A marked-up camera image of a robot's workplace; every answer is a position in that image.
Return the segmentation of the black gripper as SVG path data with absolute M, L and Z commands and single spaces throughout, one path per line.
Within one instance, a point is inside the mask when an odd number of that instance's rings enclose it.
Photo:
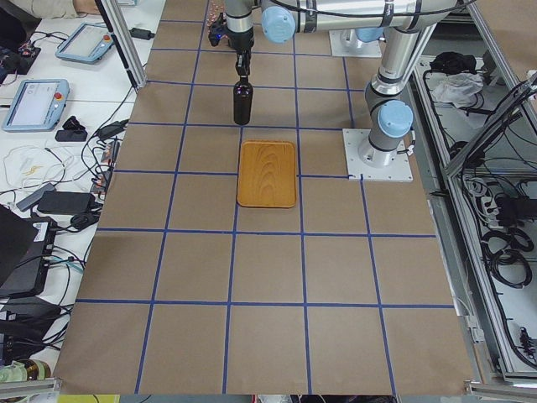
M 235 70 L 239 77 L 250 75 L 251 49 L 254 44 L 253 17 L 226 16 L 229 45 L 237 52 Z

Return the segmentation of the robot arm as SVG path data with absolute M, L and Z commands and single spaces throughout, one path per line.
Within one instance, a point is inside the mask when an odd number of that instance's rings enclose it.
M 387 35 L 378 72 L 368 84 L 366 100 L 373 120 L 368 148 L 378 159 L 394 153 L 402 139 L 378 120 L 385 105 L 399 100 L 409 75 L 435 28 L 449 13 L 468 6 L 467 1 L 226 1 L 210 26 L 210 41 L 222 36 L 235 51 L 238 82 L 233 89 L 233 120 L 244 126 L 252 111 L 253 86 L 249 82 L 254 45 L 253 10 L 262 11 L 265 37 L 283 44 L 298 33 L 354 30 L 362 42 Z
M 346 29 L 341 32 L 340 39 L 345 47 L 357 48 L 377 41 L 382 35 L 383 28 Z

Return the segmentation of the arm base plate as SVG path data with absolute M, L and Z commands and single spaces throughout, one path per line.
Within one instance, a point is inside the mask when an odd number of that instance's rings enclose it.
M 347 178 L 350 181 L 412 182 L 409 156 L 401 139 L 398 148 L 379 151 L 369 142 L 370 129 L 342 130 Z
M 339 57 L 380 58 L 382 28 L 331 30 L 331 55 Z

